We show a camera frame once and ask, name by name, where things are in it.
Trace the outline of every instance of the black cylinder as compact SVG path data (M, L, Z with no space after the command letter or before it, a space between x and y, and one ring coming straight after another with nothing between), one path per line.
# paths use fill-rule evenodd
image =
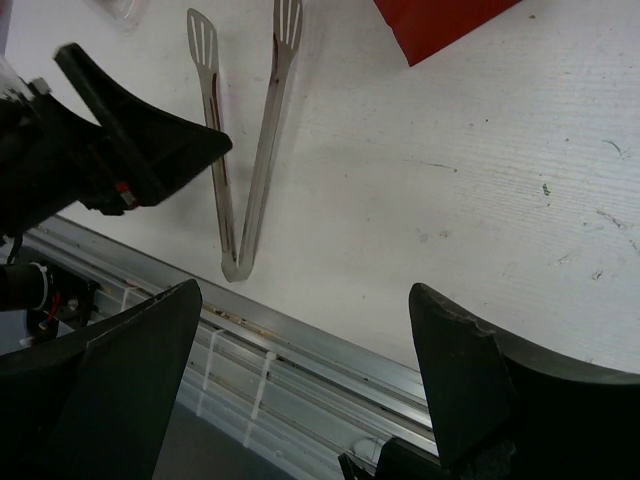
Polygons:
M40 268L35 264L0 266L0 312L42 305L47 280Z

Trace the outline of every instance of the white wooden tabletop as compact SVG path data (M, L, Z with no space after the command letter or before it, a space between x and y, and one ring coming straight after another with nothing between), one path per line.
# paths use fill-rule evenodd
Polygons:
M271 64L272 0L151 0L123 35L20 0L7 57L84 116L51 60L78 42L143 100L203 122L186 11L219 32L236 223ZM306 0L256 268L229 285L403 364L424 282L578 359L640 373L640 2L524 0L409 69L372 0ZM155 209L64 215L221 285L211 176Z

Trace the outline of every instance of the red object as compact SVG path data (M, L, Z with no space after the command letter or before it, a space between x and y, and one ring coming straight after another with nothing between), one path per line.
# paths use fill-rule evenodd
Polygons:
M375 0L413 66L520 0Z

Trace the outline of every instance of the metal frame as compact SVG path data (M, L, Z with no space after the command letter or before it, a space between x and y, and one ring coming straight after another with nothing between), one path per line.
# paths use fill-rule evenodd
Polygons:
M25 245L100 284L94 321L194 278L60 217ZM345 451L375 466L391 437L437 455L419 372L196 280L181 403L297 478L339 478Z

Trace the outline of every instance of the screw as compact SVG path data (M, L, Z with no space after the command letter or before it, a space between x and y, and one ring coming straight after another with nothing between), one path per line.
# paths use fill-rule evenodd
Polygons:
M67 302L67 307L69 307L69 310L71 310L72 312L75 312L78 309L79 304L80 302L78 302L78 299L76 297L71 297Z

